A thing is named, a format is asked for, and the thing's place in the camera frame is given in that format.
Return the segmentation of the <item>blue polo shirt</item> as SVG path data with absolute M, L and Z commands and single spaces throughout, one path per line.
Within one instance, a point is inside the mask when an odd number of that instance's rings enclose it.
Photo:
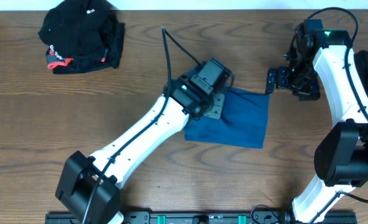
M 189 122 L 184 128 L 185 140 L 263 148 L 270 96 L 239 88 L 229 88 L 224 95 L 221 117 Z

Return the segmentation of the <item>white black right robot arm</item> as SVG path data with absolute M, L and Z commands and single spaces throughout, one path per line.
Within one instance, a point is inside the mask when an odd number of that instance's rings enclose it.
M 368 182 L 368 95 L 352 41 L 346 30 L 327 30 L 319 19 L 306 19 L 296 27 L 288 66 L 267 73 L 268 94 L 281 88 L 300 100 L 318 100 L 325 92 L 332 119 L 314 154 L 315 175 L 280 223 L 345 223 L 347 217 L 330 216 L 329 210 Z

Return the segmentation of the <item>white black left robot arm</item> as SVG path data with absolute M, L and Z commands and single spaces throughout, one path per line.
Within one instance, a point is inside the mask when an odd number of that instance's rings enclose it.
M 196 75 L 166 83 L 151 109 L 113 142 L 64 164 L 56 198 L 80 223 L 123 223 L 120 191 L 135 169 L 165 140 L 209 112 L 226 88 Z

